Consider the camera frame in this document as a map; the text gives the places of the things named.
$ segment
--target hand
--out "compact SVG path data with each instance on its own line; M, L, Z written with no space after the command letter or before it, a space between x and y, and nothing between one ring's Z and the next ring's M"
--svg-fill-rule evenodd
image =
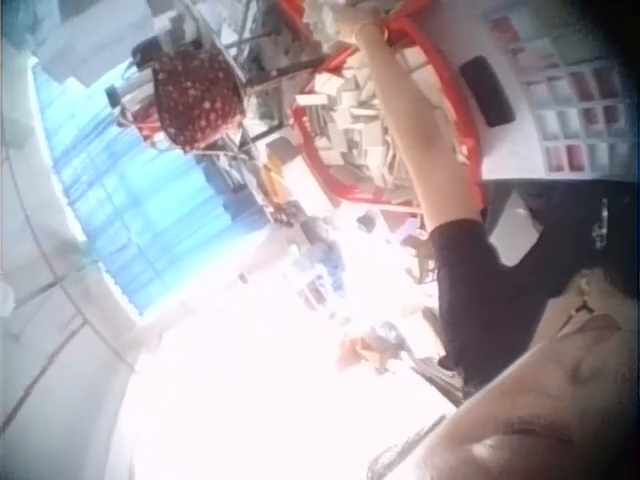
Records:
M373 8L339 7L334 10L338 38L346 43L355 44L358 32L365 25L378 25L381 22L380 13Z

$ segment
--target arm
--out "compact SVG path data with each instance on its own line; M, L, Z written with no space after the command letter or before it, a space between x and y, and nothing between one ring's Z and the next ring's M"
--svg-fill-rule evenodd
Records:
M433 106L401 68L395 53L373 24L356 27L355 40L369 62L382 113L413 180L425 225L459 219L480 221L480 205L470 186L468 168L457 161L442 135Z

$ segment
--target white wall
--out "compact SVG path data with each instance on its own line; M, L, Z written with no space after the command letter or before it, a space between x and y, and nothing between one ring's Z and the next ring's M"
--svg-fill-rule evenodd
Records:
M491 235L500 259L505 265L515 265L538 239L529 216L525 213L524 203L517 195L511 195L504 214Z
M48 28L35 55L57 81L75 77L85 86L131 58L131 49L152 36L144 0L102 0L86 12Z
M39 142L28 57L3 45L2 120L19 119L29 132L12 142L4 132L1 268L18 299L78 262L79 242L67 224L45 151ZM1 413L5 421L55 351L82 319L134 362L137 351L118 347L135 328L101 274L76 276L2 322ZM102 478L130 369L84 327L34 386L0 439L3 479Z

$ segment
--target person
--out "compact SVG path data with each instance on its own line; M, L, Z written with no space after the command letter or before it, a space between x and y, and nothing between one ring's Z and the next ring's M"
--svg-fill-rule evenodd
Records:
M439 268L445 348L467 391L462 407L418 436L404 461L369 478L616 478L619 462L610 460L633 445L636 431L637 187L615 206L585 188L591 208L550 219L523 261L504 267L466 167L429 101L396 68L376 16L343 9L336 22L340 38L368 61L413 180ZM577 236L559 236L569 231L562 220L581 229ZM606 231L604 248L582 240L594 224ZM547 229L555 233L545 236Z

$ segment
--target skin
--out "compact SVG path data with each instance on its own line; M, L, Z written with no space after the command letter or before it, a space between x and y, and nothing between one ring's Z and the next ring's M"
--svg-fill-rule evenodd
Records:
M341 39L357 44L369 61L427 228L459 219L480 221L466 168L455 161L431 105L397 64L375 15L347 9L337 19ZM638 312L635 301L601 281L594 285L596 312L614 315L577 317L558 334L557 326L579 299L573 292L551 302L529 352L466 402L388 478L600 478L603 462L634 424Z
M349 10L343 15L339 24L343 39L355 40L368 61L382 113L414 182L426 228L431 231L458 219L479 222L481 207L469 188L468 168L456 160L427 97L397 63L370 14Z

